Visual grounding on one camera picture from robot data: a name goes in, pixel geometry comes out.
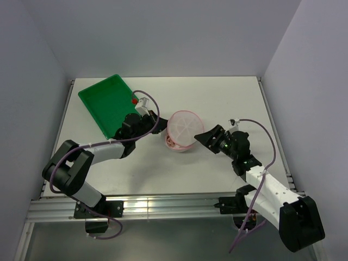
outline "purple cable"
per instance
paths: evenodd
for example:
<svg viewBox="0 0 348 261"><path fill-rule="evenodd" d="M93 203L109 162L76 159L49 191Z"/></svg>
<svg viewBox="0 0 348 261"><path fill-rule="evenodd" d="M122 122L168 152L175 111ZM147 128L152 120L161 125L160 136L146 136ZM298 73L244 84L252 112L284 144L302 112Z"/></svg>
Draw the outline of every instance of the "purple cable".
<svg viewBox="0 0 348 261"><path fill-rule="evenodd" d="M264 171L263 171L263 173L262 173L262 179L261 179L260 185L259 185L259 187L257 188L257 190L256 190L256 192L255 192L255 195L254 195L254 198L252 199L252 201L251 201L251 203L250 203L250 206L249 206L249 209L248 209L248 211L247 211L247 213L246 213L246 215L245 215L246 217L249 217L249 215L250 215L250 213L251 213L251 210L252 210L252 207L254 206L254 203L255 203L255 201L256 201L256 198L257 198L257 196L259 195L259 193L260 193L260 191L261 191L261 188L262 188L263 183L265 182L265 179L266 179L265 173L266 173L267 169L268 169L270 166L272 166L272 165L274 164L274 162L276 161L276 145L274 144L274 141L273 141L272 136L271 136L271 134L269 133L269 131L268 131L268 130L265 128L265 126L263 126L261 123L259 123L258 121L255 121L255 120L250 120L250 119L240 119L240 121L249 121L249 122L253 122L253 123L256 123L257 125L259 125L261 128L263 128L263 130L266 132L267 136L270 138L271 143L272 143L272 148L273 148L273 159L272 159L271 163L268 164L268 165L265 167L265 169L264 169ZM231 253L231 252L232 252L232 250L235 248L235 246L237 245L237 243L241 241L241 239L245 238L248 234L250 234L250 233L251 233L252 231L254 231L256 228L259 229L261 226L263 226L263 225L266 223L266 220L263 221L262 223L258 224L258 225L257 225L253 230L251 230L249 233L247 233L247 234L243 235L243 237L239 238L240 235L241 235L241 232L243 231L243 229L244 229L244 227L245 227L245 225L246 225L247 220L248 220L248 218L245 218L244 221L243 221L243 223L241 224L241 227L240 227L240 229L239 229L239 231L238 231L238 234L237 234L237 236L234 238L233 243L232 243L231 247L230 247L229 250L228 250L228 253Z"/></svg>
<svg viewBox="0 0 348 261"><path fill-rule="evenodd" d="M135 137L135 138L131 138L131 139L125 139L125 140L112 140L111 142L109 141L103 141L103 142L98 142L98 143L94 143L94 144L91 144L91 145L83 145L83 146L78 146L76 148L73 148L72 150L70 150L67 154L65 154L57 163L57 165L55 166L55 168L53 169L52 171L52 174L51 174L51 177L49 178L49 189L51 190L51 192L55 193L55 194L63 194L61 191L59 190L55 190L54 187L53 187L53 180L54 180L54 176L55 174L57 173L57 170L59 168L59 166L69 157L69 155L73 154L75 151L78 151L78 150L82 150L82 149L85 149L85 148L93 148L93 147L99 147L99 146L103 146L103 145L107 145L107 144L115 144L115 143L120 143L120 142L129 142L129 141L136 141L136 140L139 140L143 137L145 137L146 135L149 135L150 133L152 133L154 131L154 129L157 127L158 125L158 122L159 122L159 107L158 107L158 104L157 102L154 100L154 98L152 98L151 95L149 95L148 93L144 92L144 91L141 91L141 90L135 90L133 91L132 93L132 97L134 96L135 93L142 93L142 94L145 94L147 97L149 97L152 102L154 103L154 105L156 106L156 109L157 109L157 119L156 119L156 122L154 124L154 126L152 127L152 129L150 129L147 133L139 136L139 137ZM83 206L87 209L87 211L89 211L91 214L94 214L94 215L97 215L97 216L100 216L100 217L103 217L103 218L106 218L106 219L109 219L109 220L112 220L112 221L115 221L116 223L118 223L120 225L120 230L115 234L115 235L112 235L110 237L95 237L96 239L101 239L101 240L106 240L106 239L111 239L111 238L115 238L116 236L118 236L121 232L122 232L122 229L123 229L123 225L122 223L117 220L117 219L114 219L113 217L109 217L109 216L105 216L103 214L100 214L100 213L97 213L93 210L91 210L89 207L87 207L85 204L83 204Z"/></svg>

